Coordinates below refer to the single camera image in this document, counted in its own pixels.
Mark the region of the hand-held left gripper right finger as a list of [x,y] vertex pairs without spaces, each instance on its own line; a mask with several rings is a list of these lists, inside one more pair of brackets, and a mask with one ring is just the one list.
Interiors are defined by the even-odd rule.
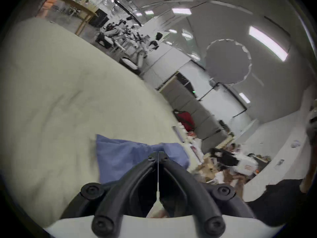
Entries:
[[163,152],[158,153],[158,181],[160,201],[167,212],[173,217],[193,216],[203,237],[224,234],[223,215],[255,219],[232,186],[201,183]]

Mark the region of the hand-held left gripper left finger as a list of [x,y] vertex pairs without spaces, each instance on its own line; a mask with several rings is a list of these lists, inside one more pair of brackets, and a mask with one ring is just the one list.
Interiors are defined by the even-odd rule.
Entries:
[[121,179],[106,184],[91,182],[83,185],[80,192],[66,207],[61,220],[93,215],[91,230],[96,236],[118,236],[129,199],[138,186],[151,173],[157,178],[158,153],[130,169]]

